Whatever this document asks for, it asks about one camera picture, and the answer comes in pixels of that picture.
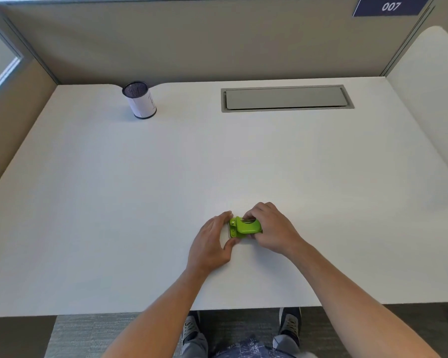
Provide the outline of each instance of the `desk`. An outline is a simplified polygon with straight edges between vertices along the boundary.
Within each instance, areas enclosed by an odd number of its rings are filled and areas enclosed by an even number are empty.
[[[355,109],[221,112],[221,88],[316,84],[343,84]],[[143,310],[209,217],[269,200],[379,301],[448,301],[448,168],[385,78],[151,94],[142,121],[117,86],[57,87],[0,179],[0,316]],[[318,304],[245,240],[193,308]]]

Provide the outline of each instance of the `number sign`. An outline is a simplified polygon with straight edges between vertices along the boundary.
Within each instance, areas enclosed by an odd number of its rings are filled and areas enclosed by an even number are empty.
[[[418,15],[427,2],[428,0],[359,0],[353,16]]]

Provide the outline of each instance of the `pen holder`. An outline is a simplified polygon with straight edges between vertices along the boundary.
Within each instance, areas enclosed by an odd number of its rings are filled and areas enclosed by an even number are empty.
[[[132,82],[123,88],[123,95],[128,100],[133,114],[138,119],[148,119],[156,114],[156,106],[151,99],[151,92],[144,82]]]

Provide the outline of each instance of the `gray pants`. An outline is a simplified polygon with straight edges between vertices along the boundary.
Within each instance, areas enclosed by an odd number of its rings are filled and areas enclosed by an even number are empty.
[[[312,353],[301,352],[294,340],[285,334],[274,337],[272,346],[296,358],[317,358]],[[197,334],[196,338],[185,343],[181,349],[181,358],[208,358],[207,354],[207,340],[203,333]]]

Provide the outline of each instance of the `sneaker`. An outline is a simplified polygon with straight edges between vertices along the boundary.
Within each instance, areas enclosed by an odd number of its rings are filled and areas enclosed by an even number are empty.
[[[281,308],[279,311],[279,335],[285,334],[291,337],[300,347],[300,327],[302,326],[302,314],[300,308]]]
[[[199,312],[197,310],[191,310],[182,328],[183,345],[197,337],[197,334],[201,331],[199,329],[200,323]]]

